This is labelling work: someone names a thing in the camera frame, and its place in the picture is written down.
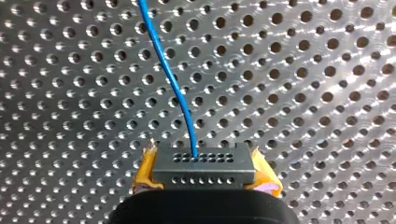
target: yellow tape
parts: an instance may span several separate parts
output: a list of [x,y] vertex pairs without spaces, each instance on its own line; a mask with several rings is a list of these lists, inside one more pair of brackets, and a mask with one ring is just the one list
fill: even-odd
[[245,185],[244,189],[255,189],[259,185],[265,183],[273,183],[277,184],[279,186],[279,189],[273,189],[272,195],[275,197],[279,197],[280,192],[283,189],[283,185],[277,178],[274,170],[265,160],[264,156],[260,153],[258,148],[253,150],[251,154],[251,159],[253,159],[254,169],[256,170],[255,181],[253,184]]
[[151,145],[143,148],[143,161],[132,184],[132,189],[135,189],[137,184],[146,184],[152,188],[163,189],[163,184],[154,183],[151,181],[151,171],[154,165],[155,156],[157,154],[157,147]]

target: hole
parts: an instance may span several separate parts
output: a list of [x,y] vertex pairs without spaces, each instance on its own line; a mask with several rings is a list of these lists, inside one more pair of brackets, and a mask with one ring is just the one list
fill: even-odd
[[253,19],[253,17],[250,16],[250,15],[246,15],[246,16],[244,17],[244,19],[243,19],[243,24],[244,24],[246,27],[251,26],[251,25],[253,24],[253,22],[254,22],[254,19]]
[[355,31],[355,26],[353,24],[348,24],[346,26],[346,32],[347,33],[352,33],[353,31]]
[[369,39],[367,39],[365,36],[359,37],[358,41],[356,41],[356,46],[361,49],[367,47],[368,44]]
[[308,70],[304,67],[297,69],[296,71],[297,77],[305,78],[308,75]]
[[329,117],[322,117],[319,120],[319,123],[323,126],[327,126],[331,123],[332,121],[329,119]]
[[71,27],[64,27],[63,34],[64,37],[71,39],[76,36],[76,31]]
[[276,94],[271,94],[270,96],[268,96],[268,101],[269,101],[271,104],[276,104],[276,103],[277,103],[277,100],[278,100],[278,97],[277,97]]
[[254,50],[254,48],[253,48],[253,46],[252,46],[251,44],[246,44],[246,45],[244,46],[243,52],[244,52],[246,55],[249,55],[249,54],[251,54],[251,53],[253,52],[253,50]]
[[40,2],[35,3],[33,6],[33,9],[38,14],[45,14],[48,11],[47,5],[40,3]]
[[145,23],[143,23],[143,22],[138,22],[137,24],[136,24],[136,26],[134,27],[134,29],[136,30],[136,32],[138,33],[138,34],[144,34],[145,32],[146,32],[146,25],[145,25]]
[[298,93],[298,94],[296,94],[295,97],[294,97],[294,100],[295,100],[297,103],[303,103],[303,102],[305,101],[305,99],[306,99],[306,97],[305,97],[305,95],[304,95],[303,93]]
[[275,13],[275,14],[272,16],[272,23],[273,23],[273,24],[278,25],[278,24],[280,24],[282,21],[283,21],[283,16],[282,16],[282,14],[280,14],[280,13]]
[[390,35],[388,37],[387,45],[390,47],[396,47],[396,35]]
[[94,51],[91,55],[91,60],[95,63],[100,63],[103,60],[103,54],[100,51]]
[[79,63],[81,61],[81,57],[79,56],[79,54],[73,52],[69,54],[68,60],[70,63]]
[[361,94],[358,91],[353,91],[349,94],[349,100],[357,102],[361,98]]
[[193,83],[198,83],[202,80],[202,76],[199,73],[194,73],[191,79]]
[[260,7],[261,9],[267,8],[267,1],[260,1],[259,7]]
[[361,76],[363,75],[365,69],[362,65],[356,65],[355,67],[353,67],[352,73],[355,76]]
[[116,51],[114,57],[116,58],[117,61],[124,62],[126,60],[126,53],[125,51],[119,49]]
[[142,49],[139,53],[139,58],[142,61],[147,61],[151,57],[151,52],[148,49]]
[[304,125],[304,119],[297,117],[293,120],[293,124],[297,127],[301,127]]
[[332,101],[333,96],[331,92],[326,91],[325,93],[322,94],[321,98],[324,102],[329,103]]
[[382,117],[382,116],[380,116],[380,115],[375,116],[375,117],[373,118],[373,123],[374,123],[375,125],[382,125],[384,122],[385,122],[384,117]]
[[211,11],[210,6],[201,7],[201,13],[202,14],[208,14],[210,11]]
[[338,8],[332,10],[332,12],[330,13],[330,19],[332,21],[338,21],[341,19],[342,16],[343,16],[343,11],[341,11]]
[[173,26],[172,22],[165,21],[161,26],[161,29],[163,30],[164,33],[169,33],[172,30],[172,26]]
[[226,51],[227,51],[226,48],[224,46],[220,45],[216,48],[215,53],[217,56],[221,57],[225,54]]
[[253,79],[253,73],[250,70],[245,71],[243,74],[243,79],[245,81],[250,81],[251,79]]
[[198,29],[198,26],[199,26],[198,20],[196,20],[196,19],[191,19],[191,20],[189,21],[188,25],[187,25],[187,28],[188,28],[190,31],[196,31],[196,30]]
[[225,26],[226,20],[222,17],[218,17],[215,22],[215,28],[222,29]]
[[273,53],[278,53],[278,52],[280,52],[281,48],[282,48],[282,46],[281,46],[279,43],[277,43],[277,42],[275,42],[275,43],[273,43],[273,44],[271,45],[271,51],[272,51]]
[[232,3],[231,4],[231,11],[236,12],[239,9],[239,4],[237,3]]
[[348,62],[348,61],[350,61],[351,56],[350,56],[349,53],[343,53],[343,55],[341,56],[341,58],[342,58],[344,61]]
[[374,10],[371,7],[364,7],[361,10],[361,17],[363,19],[368,19],[368,18],[372,17],[373,14],[374,14]]
[[289,6],[290,6],[290,7],[295,7],[295,6],[297,6],[297,0],[289,0]]
[[312,20],[312,13],[310,11],[305,11],[301,14],[300,19],[302,22],[309,22]]
[[70,10],[70,4],[67,1],[60,1],[56,7],[62,12],[68,12]]
[[258,66],[259,66],[259,67],[263,67],[263,66],[265,66],[266,61],[265,61],[264,58],[260,58],[260,59],[257,61],[257,63],[258,63]]
[[115,8],[119,4],[119,0],[106,0],[106,6]]
[[337,39],[332,38],[327,42],[327,48],[328,49],[336,49],[339,46],[339,42]]
[[121,35],[122,34],[122,26],[118,23],[112,24],[110,27],[110,33],[113,35]]
[[377,95],[376,98],[380,101],[386,101],[389,98],[389,92],[387,91],[380,91]]
[[192,47],[189,54],[190,57],[196,58],[201,54],[201,50],[198,47]]
[[99,35],[99,29],[94,25],[89,25],[87,27],[86,33],[90,37],[96,37]]
[[324,27],[323,26],[318,26],[317,27],[317,34],[318,35],[323,35],[324,34]]
[[302,40],[300,41],[299,45],[298,45],[298,49],[302,50],[302,51],[306,51],[311,47],[311,44],[309,43],[309,41],[307,40]]
[[375,29],[377,31],[383,31],[385,29],[385,23],[384,22],[379,22],[376,24]]

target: perforated metal sheet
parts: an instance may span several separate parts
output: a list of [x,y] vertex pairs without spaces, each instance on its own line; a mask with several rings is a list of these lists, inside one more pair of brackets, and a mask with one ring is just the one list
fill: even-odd
[[[302,223],[393,223],[396,1],[149,1],[200,146],[258,144]],[[0,1],[0,222],[104,223],[186,128],[136,6]]]

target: blue wire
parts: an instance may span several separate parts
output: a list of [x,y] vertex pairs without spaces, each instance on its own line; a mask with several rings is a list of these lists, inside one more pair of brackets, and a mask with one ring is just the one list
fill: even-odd
[[172,89],[175,92],[176,98],[180,103],[180,108],[183,111],[184,120],[186,120],[187,130],[189,131],[190,136],[190,144],[191,144],[191,153],[193,157],[198,157],[198,149],[196,146],[196,139],[194,133],[194,125],[191,119],[189,107],[187,106],[186,100],[183,97],[183,94],[180,91],[180,87],[177,84],[176,78],[172,73],[171,66],[168,61],[166,61],[165,56],[163,54],[163,46],[161,45],[160,38],[157,36],[157,32],[152,27],[151,21],[149,19],[149,10],[145,0],[137,0],[140,12],[142,13],[143,21],[146,24],[146,28],[148,30],[148,35],[151,38],[152,45],[154,46],[155,52],[157,53],[158,59],[160,60],[161,66],[163,67],[163,71],[168,77]]

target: black object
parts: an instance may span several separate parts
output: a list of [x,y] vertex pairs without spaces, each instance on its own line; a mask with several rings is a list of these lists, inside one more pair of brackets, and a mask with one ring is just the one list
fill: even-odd
[[113,211],[107,224],[299,224],[273,196],[243,189],[153,189],[138,193]]

